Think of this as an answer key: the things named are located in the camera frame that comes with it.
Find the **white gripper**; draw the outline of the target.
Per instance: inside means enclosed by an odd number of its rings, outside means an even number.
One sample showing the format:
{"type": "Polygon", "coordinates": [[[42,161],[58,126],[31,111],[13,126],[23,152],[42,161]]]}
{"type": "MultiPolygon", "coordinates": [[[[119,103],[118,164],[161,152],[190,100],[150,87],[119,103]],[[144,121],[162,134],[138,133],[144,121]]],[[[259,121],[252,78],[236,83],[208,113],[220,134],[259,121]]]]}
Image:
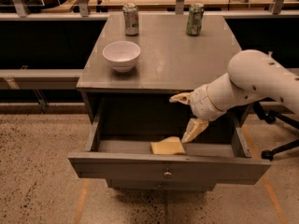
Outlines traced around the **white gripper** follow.
{"type": "Polygon", "coordinates": [[[173,95],[170,103],[182,103],[190,105],[192,113],[198,119],[190,119],[185,133],[181,139],[182,143],[189,143],[208,127],[208,121],[213,121],[225,114],[216,108],[207,94],[207,85],[203,85],[191,92],[182,92],[173,95]]]}

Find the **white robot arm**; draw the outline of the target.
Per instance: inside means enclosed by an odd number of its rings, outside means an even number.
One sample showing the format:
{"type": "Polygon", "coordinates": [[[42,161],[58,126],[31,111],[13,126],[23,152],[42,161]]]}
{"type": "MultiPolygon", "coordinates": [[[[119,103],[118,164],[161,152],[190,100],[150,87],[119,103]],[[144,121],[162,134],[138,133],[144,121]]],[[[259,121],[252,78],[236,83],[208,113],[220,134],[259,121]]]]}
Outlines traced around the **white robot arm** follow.
{"type": "Polygon", "coordinates": [[[299,76],[270,55],[247,49],[231,59],[224,75],[191,92],[174,95],[170,101],[188,105],[194,114],[181,139],[189,143],[227,110],[263,98],[271,98],[299,114],[299,76]]]}

